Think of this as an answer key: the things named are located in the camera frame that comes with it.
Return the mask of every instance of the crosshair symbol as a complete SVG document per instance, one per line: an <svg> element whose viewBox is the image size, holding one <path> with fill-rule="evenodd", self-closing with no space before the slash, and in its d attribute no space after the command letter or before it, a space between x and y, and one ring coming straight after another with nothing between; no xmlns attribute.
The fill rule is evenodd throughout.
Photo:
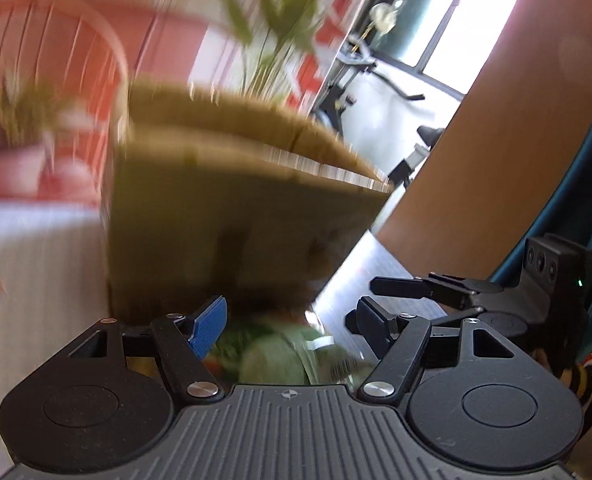
<svg viewBox="0 0 592 480"><path fill-rule="evenodd" d="M281 396L285 399L293 399L294 397L298 397L300 394L295 390L284 390L281 392Z"/></svg>

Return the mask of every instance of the pink chair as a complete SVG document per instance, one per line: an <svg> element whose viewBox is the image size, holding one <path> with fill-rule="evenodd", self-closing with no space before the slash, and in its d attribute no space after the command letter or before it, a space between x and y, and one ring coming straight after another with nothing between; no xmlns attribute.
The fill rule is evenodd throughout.
<svg viewBox="0 0 592 480"><path fill-rule="evenodd" d="M38 198L97 202L112 104L128 79L118 36L78 0L0 1L0 79L5 67L15 66L24 77L47 80L81 98L96 120L91 130L58 141Z"/></svg>

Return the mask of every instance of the white table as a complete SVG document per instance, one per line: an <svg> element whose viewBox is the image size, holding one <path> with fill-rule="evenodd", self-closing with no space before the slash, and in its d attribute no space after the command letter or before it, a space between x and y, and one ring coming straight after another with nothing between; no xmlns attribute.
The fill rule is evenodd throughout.
<svg viewBox="0 0 592 480"><path fill-rule="evenodd" d="M0 202L0 401L106 317L100 229L88 208ZM0 438L0 475L10 466Z"/></svg>

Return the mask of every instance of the window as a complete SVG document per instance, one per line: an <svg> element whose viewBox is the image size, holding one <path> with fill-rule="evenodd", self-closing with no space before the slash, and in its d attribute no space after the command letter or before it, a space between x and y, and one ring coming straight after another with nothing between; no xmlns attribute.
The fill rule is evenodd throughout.
<svg viewBox="0 0 592 480"><path fill-rule="evenodd" d="M473 84L516 0L394 0L396 27L376 36L378 57L461 98Z"/></svg>

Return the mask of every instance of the circular pad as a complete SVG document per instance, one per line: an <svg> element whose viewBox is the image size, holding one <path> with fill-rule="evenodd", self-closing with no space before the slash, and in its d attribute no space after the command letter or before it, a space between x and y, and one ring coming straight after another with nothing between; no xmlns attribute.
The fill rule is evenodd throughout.
<svg viewBox="0 0 592 480"><path fill-rule="evenodd" d="M526 354L461 354L455 368L418 386L406 418L434 452L489 471L563 459L582 429L578 399Z"/></svg>
<svg viewBox="0 0 592 480"><path fill-rule="evenodd" d="M478 319L509 339L524 336L528 330L527 323L520 317L506 312L484 312L478 316Z"/></svg>
<svg viewBox="0 0 592 480"><path fill-rule="evenodd" d="M494 428L514 428L530 421L538 405L527 392L507 384L487 384L467 392L464 412L476 422Z"/></svg>
<svg viewBox="0 0 592 480"><path fill-rule="evenodd" d="M66 428L88 428L118 410L118 397L100 386L69 386L53 394L42 407L45 415Z"/></svg>
<svg viewBox="0 0 592 480"><path fill-rule="evenodd" d="M504 290L504 287L497 283L487 282L487 280L474 280L473 278L463 280L463 285L481 294L498 294Z"/></svg>

